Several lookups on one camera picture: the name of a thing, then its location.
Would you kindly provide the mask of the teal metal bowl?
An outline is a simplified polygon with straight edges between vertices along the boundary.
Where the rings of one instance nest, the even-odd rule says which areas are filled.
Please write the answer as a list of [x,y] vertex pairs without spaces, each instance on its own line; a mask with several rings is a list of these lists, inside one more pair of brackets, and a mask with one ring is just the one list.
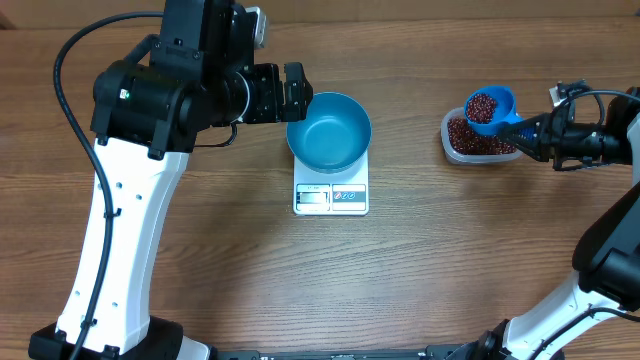
[[365,108],[337,92],[316,94],[307,118],[286,127],[287,144],[294,157],[321,173],[337,173],[353,166],[368,150],[372,135]]

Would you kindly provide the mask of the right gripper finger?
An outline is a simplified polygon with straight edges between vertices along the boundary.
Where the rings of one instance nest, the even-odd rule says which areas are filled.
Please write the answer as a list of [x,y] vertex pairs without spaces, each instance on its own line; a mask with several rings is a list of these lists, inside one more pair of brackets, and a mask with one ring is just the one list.
[[549,113],[542,113],[534,117],[504,125],[498,132],[499,137],[538,137],[543,126],[550,119]]
[[526,138],[523,135],[500,135],[499,139],[509,145],[514,146],[517,150],[538,162],[547,162],[548,156],[542,149],[540,139],[534,135],[532,138]]

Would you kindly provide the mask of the blue plastic measuring scoop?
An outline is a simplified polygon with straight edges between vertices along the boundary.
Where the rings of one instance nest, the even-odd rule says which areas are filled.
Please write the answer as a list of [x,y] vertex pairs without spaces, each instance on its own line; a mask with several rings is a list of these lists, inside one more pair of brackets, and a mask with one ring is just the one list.
[[478,135],[497,136],[499,130],[504,125],[524,120],[516,113],[516,99],[511,89],[509,87],[500,85],[491,85],[475,91],[467,99],[464,106],[464,112],[466,110],[466,104],[468,100],[477,93],[487,94],[493,97],[498,103],[493,119],[488,124],[473,123],[469,121],[465,115],[468,124]]

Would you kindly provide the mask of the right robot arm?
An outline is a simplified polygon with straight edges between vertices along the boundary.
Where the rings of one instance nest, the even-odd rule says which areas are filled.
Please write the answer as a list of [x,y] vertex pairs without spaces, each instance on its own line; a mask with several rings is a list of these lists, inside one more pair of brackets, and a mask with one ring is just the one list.
[[[605,91],[586,82],[558,83],[550,90],[553,109],[523,119],[511,89],[492,85],[478,90],[489,103],[489,120],[467,101],[468,123],[480,135],[496,135],[539,162],[567,172],[611,164],[639,167],[639,90]],[[575,120],[575,103],[599,101],[595,123]],[[448,353],[450,359],[561,359],[563,349],[592,327],[611,318],[638,321],[639,181],[591,225],[576,245],[573,271],[528,312],[505,320],[478,340]]]

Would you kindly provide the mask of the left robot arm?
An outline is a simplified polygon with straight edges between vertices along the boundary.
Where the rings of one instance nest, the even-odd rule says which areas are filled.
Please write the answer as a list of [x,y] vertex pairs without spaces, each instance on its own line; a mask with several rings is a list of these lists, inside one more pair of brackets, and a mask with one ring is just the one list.
[[298,62],[258,64],[268,20],[233,1],[169,1],[161,29],[96,79],[95,171],[76,278],[57,321],[30,339],[33,359],[201,359],[217,350],[150,313],[167,210],[201,131],[298,122],[313,89]]

